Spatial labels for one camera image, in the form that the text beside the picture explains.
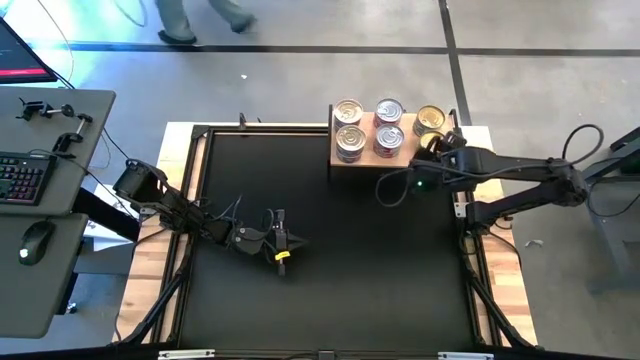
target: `pants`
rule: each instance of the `pants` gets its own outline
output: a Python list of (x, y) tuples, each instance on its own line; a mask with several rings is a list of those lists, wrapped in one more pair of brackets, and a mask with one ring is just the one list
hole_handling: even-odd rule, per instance
[[(244, 11), (233, 0), (208, 0), (209, 5), (231, 26), (247, 21), (251, 14)], [(182, 0), (156, 0), (160, 20), (167, 35), (178, 40), (195, 37), (191, 31)]]

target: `can lid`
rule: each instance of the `can lid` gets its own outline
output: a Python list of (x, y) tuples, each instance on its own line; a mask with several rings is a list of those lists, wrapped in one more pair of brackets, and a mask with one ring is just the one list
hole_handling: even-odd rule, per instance
[(396, 121), (403, 113), (402, 105), (394, 99), (381, 100), (376, 107), (376, 114), (384, 121)]
[(333, 116), (343, 123), (355, 123), (362, 118), (362, 105), (352, 99), (338, 101), (333, 107)]
[(378, 128), (376, 139), (386, 148), (396, 148), (404, 141), (404, 132), (395, 125), (383, 125)]
[(442, 139), (444, 135), (442, 135), (442, 133), (439, 131), (427, 131), (420, 137), (420, 147), (422, 149), (426, 149), (429, 145), (429, 141), (431, 141), (431, 139), (433, 139), (434, 137), (439, 137)]
[(336, 132), (336, 143), (346, 151), (358, 151), (364, 147), (367, 136), (355, 125), (346, 125)]
[(444, 124), (444, 113), (436, 106), (423, 106), (418, 111), (418, 121), (428, 128), (437, 129)]

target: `concrete floor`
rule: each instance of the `concrete floor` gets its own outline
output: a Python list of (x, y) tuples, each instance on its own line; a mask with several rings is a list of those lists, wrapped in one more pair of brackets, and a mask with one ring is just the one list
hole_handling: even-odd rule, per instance
[[(159, 44), (155, 32), (160, 24), (152, 0), (144, 0), (146, 28), (129, 23), (112, 0), (43, 2), (71, 41)], [(246, 35), (228, 31), (206, 1), (185, 2), (203, 45), (447, 45), (434, 0), (245, 0), (242, 3), (260, 19)], [(121, 3), (132, 16), (142, 18), (136, 2)], [(6, 20), (22, 37), (39, 44), (41, 57), (66, 76), (67, 53), (43, 47), (60, 36), (44, 13), (34, 10), (36, 6), (35, 0), (16, 1)], [(634, 0), (449, 0), (449, 10), (458, 47), (640, 48), (636, 36), (640, 4)], [(240, 111), (264, 122), (325, 121), (327, 105), (344, 97), (359, 99), (367, 108), (387, 96), (408, 109), (426, 103), (446, 109), (457, 105), (447, 55), (86, 51), (73, 55), (72, 82), (117, 92), (107, 128), (130, 156), (149, 162), (157, 158), (168, 121), (234, 121)], [(460, 56), (459, 60), (471, 121), (489, 126), (499, 153), (559, 156), (565, 137), (579, 124), (603, 127), (605, 144), (639, 124), (640, 57)], [(594, 134), (580, 134), (569, 157), (586, 152), (594, 141)], [(107, 183), (113, 183), (123, 169), (122, 158), (114, 149), (111, 152), (111, 165), (95, 171)], [(100, 145), (93, 163), (99, 166), (105, 161), (106, 151)], [(505, 182), (504, 187), (513, 193), (523, 185)], [(587, 282), (606, 276), (610, 264), (586, 209), (547, 206), (529, 211), (517, 216), (514, 230), (540, 344), (558, 351), (639, 357), (640, 295), (593, 296), (587, 291)], [(544, 246), (524, 248), (532, 239), (544, 240)], [(54, 321), (55, 335), (0, 340), (0, 352), (106, 344), (123, 286), (116, 278), (81, 282), (74, 297), (90, 289), (104, 306), (88, 301), (79, 315)]]

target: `computer mouse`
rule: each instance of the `computer mouse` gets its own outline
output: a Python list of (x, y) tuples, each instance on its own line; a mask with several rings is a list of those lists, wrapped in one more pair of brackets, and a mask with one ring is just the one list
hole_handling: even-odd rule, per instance
[(20, 247), (20, 263), (22, 265), (35, 265), (47, 252), (47, 244), (56, 225), (51, 221), (38, 221), (33, 223), (22, 235), (22, 246)]

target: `metal clamp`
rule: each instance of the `metal clamp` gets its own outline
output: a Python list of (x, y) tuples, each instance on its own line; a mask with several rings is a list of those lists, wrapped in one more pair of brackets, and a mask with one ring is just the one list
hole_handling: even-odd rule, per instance
[(158, 360), (173, 360), (173, 359), (208, 359), (213, 358), (216, 355), (215, 349), (204, 350), (169, 350), (160, 351), (158, 354)]
[(456, 217), (458, 219), (465, 219), (467, 217), (467, 205), (468, 202), (454, 202), (453, 209), (456, 212)]
[(439, 360), (493, 360), (493, 354), (439, 352)]

